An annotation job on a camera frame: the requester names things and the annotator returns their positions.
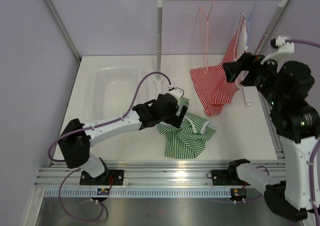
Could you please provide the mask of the green striped tank top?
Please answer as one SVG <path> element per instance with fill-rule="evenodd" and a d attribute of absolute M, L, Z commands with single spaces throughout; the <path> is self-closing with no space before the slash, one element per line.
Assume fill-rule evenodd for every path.
<path fill-rule="evenodd" d="M 165 122 L 159 123 L 156 128 L 166 138 L 164 156 L 179 160 L 197 158 L 216 132 L 211 121 L 191 112 L 185 113 L 179 128 Z"/>

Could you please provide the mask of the pink wire hanger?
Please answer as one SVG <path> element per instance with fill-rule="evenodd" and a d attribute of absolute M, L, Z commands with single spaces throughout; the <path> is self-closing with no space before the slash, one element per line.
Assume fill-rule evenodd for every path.
<path fill-rule="evenodd" d="M 200 28 L 200 45 L 202 50 L 202 60 L 204 72 L 209 71 L 209 21 L 213 10 L 214 0 L 211 0 L 211 5 L 208 12 L 205 12 L 204 8 L 200 6 L 198 8 L 199 16 L 199 28 Z"/>

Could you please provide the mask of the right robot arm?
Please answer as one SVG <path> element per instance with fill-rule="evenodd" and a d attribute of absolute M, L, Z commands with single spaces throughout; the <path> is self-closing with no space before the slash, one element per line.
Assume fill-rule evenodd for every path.
<path fill-rule="evenodd" d="M 226 80 L 235 82 L 247 72 L 245 87 L 254 86 L 271 107 L 270 118 L 285 156 L 285 180 L 272 178 L 247 159 L 229 163 L 227 179 L 253 186 L 274 214 L 292 221 L 320 216 L 320 189 L 316 155 L 320 148 L 320 115 L 306 97 L 314 85 L 310 68 L 298 61 L 278 67 L 275 59 L 251 53 L 222 65 Z"/>

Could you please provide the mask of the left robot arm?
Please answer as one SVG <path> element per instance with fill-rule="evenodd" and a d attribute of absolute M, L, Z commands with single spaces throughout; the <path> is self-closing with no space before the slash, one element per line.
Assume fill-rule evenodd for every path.
<path fill-rule="evenodd" d="M 89 123 L 78 118 L 71 120 L 58 140 L 66 166 L 82 170 L 91 185 L 103 185 L 109 180 L 110 171 L 102 158 L 91 153 L 91 148 L 109 138 L 153 128 L 159 123 L 179 128 L 188 109 L 179 108 L 183 95 L 181 89 L 174 88 L 159 94 L 157 99 L 133 106 L 122 116 Z"/>

